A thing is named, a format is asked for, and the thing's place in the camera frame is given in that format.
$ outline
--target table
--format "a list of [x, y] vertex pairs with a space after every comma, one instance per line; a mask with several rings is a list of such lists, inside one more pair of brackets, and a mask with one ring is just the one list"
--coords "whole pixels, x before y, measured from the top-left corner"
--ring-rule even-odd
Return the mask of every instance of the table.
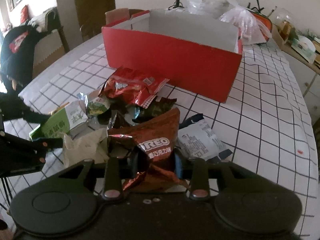
[[[77, 93], [89, 93], [101, 86], [114, 72], [108, 66], [102, 43], [98, 35], [63, 56], [21, 92], [25, 102], [36, 111], [48, 113], [64, 102], [76, 100]], [[168, 84], [159, 95], [178, 99], [181, 122], [203, 113], [233, 152], [233, 162], [293, 190], [303, 206], [295, 233], [309, 238], [318, 196], [316, 143], [299, 86], [272, 41], [244, 46], [225, 104]], [[5, 123], [6, 132], [22, 138], [27, 138], [34, 127], [22, 119]], [[13, 195], [62, 169], [61, 149], [48, 153], [41, 172], [9, 179]], [[215, 179], [210, 187], [211, 194], [216, 195]], [[1, 188], [0, 192], [0, 202], [6, 205]], [[12, 219], [3, 209], [1, 214], [14, 230]]]

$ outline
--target open cardboard box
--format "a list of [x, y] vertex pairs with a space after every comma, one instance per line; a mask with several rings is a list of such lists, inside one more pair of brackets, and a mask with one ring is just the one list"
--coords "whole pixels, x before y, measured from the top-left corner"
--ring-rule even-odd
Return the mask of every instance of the open cardboard box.
[[109, 65], [139, 69], [225, 102], [242, 58], [239, 29], [208, 16], [153, 10], [102, 27]]

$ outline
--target crumpled wrapper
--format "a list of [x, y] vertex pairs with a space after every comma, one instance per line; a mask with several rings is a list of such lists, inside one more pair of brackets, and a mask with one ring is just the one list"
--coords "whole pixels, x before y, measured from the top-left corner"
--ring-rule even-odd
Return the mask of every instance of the crumpled wrapper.
[[68, 168], [85, 159], [93, 159], [95, 163], [107, 162], [108, 149], [100, 144], [107, 137], [108, 132], [105, 128], [88, 133], [74, 141], [65, 134], [62, 152], [64, 167]]

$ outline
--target red snack package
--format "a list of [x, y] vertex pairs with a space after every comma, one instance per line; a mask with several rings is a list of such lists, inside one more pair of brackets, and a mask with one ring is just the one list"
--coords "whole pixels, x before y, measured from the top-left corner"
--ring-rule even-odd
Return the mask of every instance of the red snack package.
[[169, 81], [139, 70], [120, 67], [106, 81], [102, 93], [108, 98], [120, 97], [127, 104], [148, 108], [156, 93]]
[[174, 108], [142, 124], [108, 130], [111, 141], [122, 144], [134, 141], [148, 157], [146, 171], [126, 181], [123, 190], [134, 188], [134, 191], [146, 192], [184, 184], [175, 175], [174, 158], [171, 158], [178, 136], [179, 119], [180, 111]]

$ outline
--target clear plastic bag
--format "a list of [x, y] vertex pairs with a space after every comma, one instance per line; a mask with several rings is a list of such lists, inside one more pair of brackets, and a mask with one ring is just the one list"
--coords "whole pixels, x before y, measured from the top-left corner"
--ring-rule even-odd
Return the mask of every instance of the clear plastic bag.
[[262, 33], [272, 38], [269, 29], [254, 17], [247, 8], [240, 6], [236, 0], [228, 0], [228, 2], [232, 4], [234, 8], [221, 15], [219, 19], [223, 22], [232, 23], [234, 26], [240, 28], [243, 45], [265, 43], [266, 39]]
[[200, 15], [211, 15], [218, 19], [229, 9], [228, 0], [188, 0], [187, 9], [189, 13]]

